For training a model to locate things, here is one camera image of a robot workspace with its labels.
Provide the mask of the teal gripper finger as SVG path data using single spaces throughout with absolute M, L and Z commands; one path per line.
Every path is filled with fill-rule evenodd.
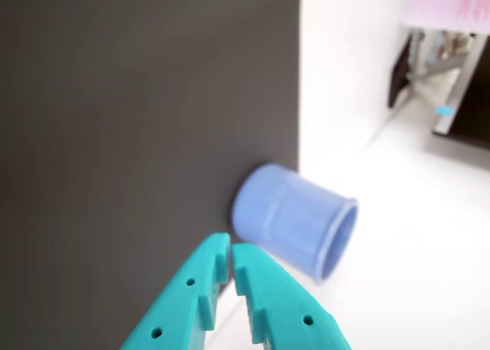
M 337 322 L 267 252 L 232 246 L 237 294 L 246 298 L 252 343 L 265 349 L 349 349 Z
M 122 349 L 202 349 L 229 281 L 230 235 L 206 237 L 132 330 Z

